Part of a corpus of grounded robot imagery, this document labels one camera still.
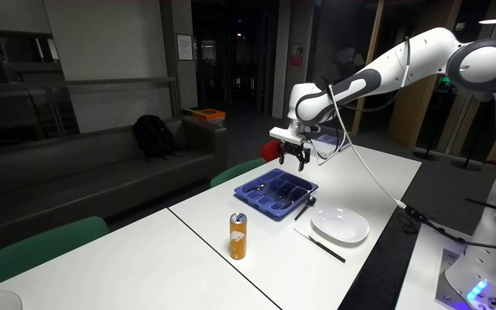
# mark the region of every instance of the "blue tray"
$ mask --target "blue tray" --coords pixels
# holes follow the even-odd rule
[[[321,134],[317,135],[317,141],[328,142],[328,144],[340,144],[341,135],[333,135],[333,134]]]
[[[274,220],[283,220],[298,208],[319,185],[274,168],[235,189],[235,196]]]

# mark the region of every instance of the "sofa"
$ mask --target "sofa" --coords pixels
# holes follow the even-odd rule
[[[147,158],[131,127],[0,151],[0,247],[78,218],[107,218],[226,168],[226,127],[192,115],[166,123],[178,149],[164,158]]]

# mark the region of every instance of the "white table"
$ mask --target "white table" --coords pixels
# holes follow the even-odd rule
[[[25,310],[276,308],[169,209],[0,283]]]
[[[398,310],[450,310],[436,299],[443,249],[460,254],[464,246],[428,225],[421,225],[398,297]]]
[[[359,149],[388,192],[402,197],[421,163],[362,146]],[[281,221],[274,221],[233,196],[235,187],[276,166],[317,182],[316,206],[343,204],[367,216],[371,234],[359,246],[338,246],[312,232],[314,237],[343,254],[347,263],[333,258],[293,230],[298,227],[310,232],[310,218],[316,206],[298,221],[295,221],[298,209]],[[293,156],[286,156],[285,165],[279,165],[278,159],[269,161],[192,199],[181,201],[171,209],[279,306],[319,310],[338,308],[343,301],[395,211],[395,203],[376,185],[355,151],[348,147],[326,165],[319,166],[314,159],[304,172],[298,172],[298,159]],[[243,259],[233,259],[228,251],[228,220],[233,211],[248,215],[248,252]]]

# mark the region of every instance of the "black bag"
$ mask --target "black bag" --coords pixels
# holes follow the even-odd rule
[[[157,115],[142,115],[133,125],[133,134],[147,158],[166,156],[176,149],[174,134]]]

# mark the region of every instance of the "can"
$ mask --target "can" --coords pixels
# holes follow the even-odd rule
[[[233,213],[230,218],[230,252],[235,259],[247,256],[247,213]]]

